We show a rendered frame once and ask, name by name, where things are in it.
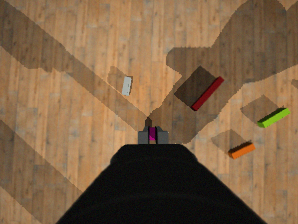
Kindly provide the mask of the small magenta block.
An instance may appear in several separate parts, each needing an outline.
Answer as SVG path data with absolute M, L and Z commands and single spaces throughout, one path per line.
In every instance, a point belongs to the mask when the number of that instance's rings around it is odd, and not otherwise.
M 150 140 L 155 140 L 155 127 L 150 127 Z

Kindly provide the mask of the red rod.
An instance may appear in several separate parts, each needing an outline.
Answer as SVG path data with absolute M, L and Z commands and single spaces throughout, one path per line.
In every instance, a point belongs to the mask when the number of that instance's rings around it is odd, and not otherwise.
M 214 80 L 214 82 L 204 91 L 204 93 L 194 102 L 191 106 L 193 111 L 197 111 L 204 102 L 213 94 L 213 92 L 223 83 L 224 79 L 222 77 L 218 77 Z

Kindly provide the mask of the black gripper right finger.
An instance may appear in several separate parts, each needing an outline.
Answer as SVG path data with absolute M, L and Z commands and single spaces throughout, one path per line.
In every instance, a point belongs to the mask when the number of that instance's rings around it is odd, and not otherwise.
M 163 131 L 160 126 L 155 126 L 155 141 L 156 144 L 169 144 L 168 131 Z

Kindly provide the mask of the grey rod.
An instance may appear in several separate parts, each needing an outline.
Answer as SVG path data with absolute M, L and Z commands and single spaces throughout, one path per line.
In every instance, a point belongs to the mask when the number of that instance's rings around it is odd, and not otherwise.
M 129 96 L 130 86 L 131 86 L 131 77 L 125 77 L 122 89 L 122 95 Z

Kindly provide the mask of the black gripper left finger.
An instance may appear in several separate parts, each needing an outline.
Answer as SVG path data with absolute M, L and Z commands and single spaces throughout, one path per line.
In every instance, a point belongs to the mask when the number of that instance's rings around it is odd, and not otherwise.
M 138 144 L 150 143 L 150 126 L 145 126 L 143 131 L 138 131 Z

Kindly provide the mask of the lime green rod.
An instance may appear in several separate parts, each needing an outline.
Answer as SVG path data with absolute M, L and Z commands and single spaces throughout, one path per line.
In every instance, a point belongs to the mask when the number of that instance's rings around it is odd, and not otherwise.
M 290 111 L 288 108 L 280 108 L 275 112 L 271 113 L 270 115 L 266 116 L 265 118 L 261 119 L 260 121 L 258 121 L 257 124 L 259 127 L 266 128 L 288 114 L 290 114 Z

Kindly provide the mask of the orange rod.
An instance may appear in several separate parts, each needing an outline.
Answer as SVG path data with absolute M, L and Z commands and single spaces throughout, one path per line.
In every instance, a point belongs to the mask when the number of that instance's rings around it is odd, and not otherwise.
M 245 144 L 242 144 L 242 145 L 228 151 L 228 154 L 231 158 L 236 159 L 236 158 L 238 158 L 248 152 L 251 152 L 255 149 L 256 148 L 253 143 L 247 142 Z

